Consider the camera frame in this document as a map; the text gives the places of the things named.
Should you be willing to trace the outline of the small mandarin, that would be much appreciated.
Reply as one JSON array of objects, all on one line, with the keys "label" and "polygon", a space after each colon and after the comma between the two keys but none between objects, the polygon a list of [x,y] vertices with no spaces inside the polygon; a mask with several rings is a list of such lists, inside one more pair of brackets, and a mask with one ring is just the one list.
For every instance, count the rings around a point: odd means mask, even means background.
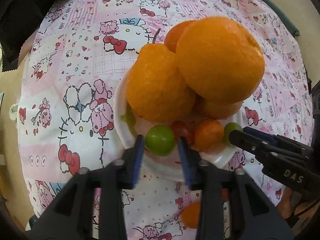
[{"label": "small mandarin", "polygon": [[206,119],[195,128],[194,147],[201,152],[220,146],[224,137],[224,127],[218,120]]},{"label": "small mandarin", "polygon": [[181,213],[181,220],[187,228],[196,229],[198,227],[200,208],[200,202],[193,202],[184,208],[183,212]]}]

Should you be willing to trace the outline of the black and pink cloth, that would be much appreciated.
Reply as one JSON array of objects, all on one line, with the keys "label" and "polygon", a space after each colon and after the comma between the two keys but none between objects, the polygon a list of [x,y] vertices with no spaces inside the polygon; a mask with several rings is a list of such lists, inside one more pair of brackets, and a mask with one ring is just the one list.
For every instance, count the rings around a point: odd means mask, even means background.
[{"label": "black and pink cloth", "polygon": [[25,41],[58,0],[1,0],[1,48],[4,72],[16,70]]}]

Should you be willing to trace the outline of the red apple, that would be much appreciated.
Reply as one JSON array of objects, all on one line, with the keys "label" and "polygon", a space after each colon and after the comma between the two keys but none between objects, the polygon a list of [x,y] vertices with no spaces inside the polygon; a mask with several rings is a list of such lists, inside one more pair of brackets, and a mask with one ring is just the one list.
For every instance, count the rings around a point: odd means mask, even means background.
[{"label": "red apple", "polygon": [[189,25],[196,22],[196,20],[189,20],[181,22],[174,27],[172,27],[168,33],[166,34],[166,37],[164,39],[164,45],[173,53],[176,52],[176,46],[177,43],[181,37],[181,35],[184,33],[185,29],[189,27]]}]

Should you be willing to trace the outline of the green lime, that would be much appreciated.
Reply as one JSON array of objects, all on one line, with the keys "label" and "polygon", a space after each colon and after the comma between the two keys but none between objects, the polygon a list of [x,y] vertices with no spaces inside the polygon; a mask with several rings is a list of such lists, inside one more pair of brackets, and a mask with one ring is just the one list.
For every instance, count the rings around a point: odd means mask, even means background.
[{"label": "green lime", "polygon": [[168,156],[175,147],[175,136],[167,125],[150,128],[144,141],[146,149],[159,157]]},{"label": "green lime", "polygon": [[229,135],[232,131],[237,130],[242,132],[243,129],[242,127],[237,124],[236,122],[229,122],[225,127],[224,127],[224,137],[223,137],[223,143],[227,145],[228,147],[231,146],[231,143],[229,141]]}]

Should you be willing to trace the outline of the pink cartoon print tablecloth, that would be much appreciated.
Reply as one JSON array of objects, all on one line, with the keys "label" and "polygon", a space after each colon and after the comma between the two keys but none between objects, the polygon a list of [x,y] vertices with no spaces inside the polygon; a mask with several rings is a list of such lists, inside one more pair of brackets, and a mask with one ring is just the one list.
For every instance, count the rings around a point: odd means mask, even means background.
[{"label": "pink cartoon print tablecloth", "polygon": [[[221,125],[236,122],[242,129],[248,126],[311,144],[312,101],[299,45],[265,2],[57,2],[36,34],[17,117],[23,174],[38,219],[81,168],[104,168],[127,149],[114,125],[113,97],[142,46],[164,44],[168,31],[181,22],[214,16],[245,27],[265,61],[257,89],[242,101],[237,113],[218,120]],[[180,119],[193,136],[201,121],[213,119],[198,112],[195,103]],[[194,142],[189,147],[201,153]],[[242,151],[244,165],[230,171],[244,170],[278,211],[290,188],[263,174],[255,156]],[[187,228],[181,213],[189,204],[200,202],[201,191],[191,191],[185,178],[163,179],[141,164],[137,184],[121,195],[127,239],[196,239],[197,229]]]}]

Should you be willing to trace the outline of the large orange with stem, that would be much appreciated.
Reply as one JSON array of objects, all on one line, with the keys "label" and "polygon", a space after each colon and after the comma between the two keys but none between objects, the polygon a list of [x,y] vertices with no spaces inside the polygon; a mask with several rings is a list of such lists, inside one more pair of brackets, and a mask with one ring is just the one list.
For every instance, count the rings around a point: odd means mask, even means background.
[{"label": "large orange with stem", "polygon": [[196,93],[176,66],[175,53],[162,43],[147,43],[128,72],[126,99],[135,116],[169,123],[191,112]]}]

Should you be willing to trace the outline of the red cherry tomato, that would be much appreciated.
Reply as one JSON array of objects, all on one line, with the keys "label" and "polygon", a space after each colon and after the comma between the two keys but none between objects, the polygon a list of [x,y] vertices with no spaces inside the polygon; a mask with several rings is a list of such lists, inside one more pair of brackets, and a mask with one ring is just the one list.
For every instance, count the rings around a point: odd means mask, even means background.
[{"label": "red cherry tomato", "polygon": [[172,130],[175,141],[178,142],[180,137],[185,137],[187,143],[191,145],[194,142],[193,133],[190,129],[186,126],[185,122],[177,120],[174,121],[170,125],[170,129]]}]

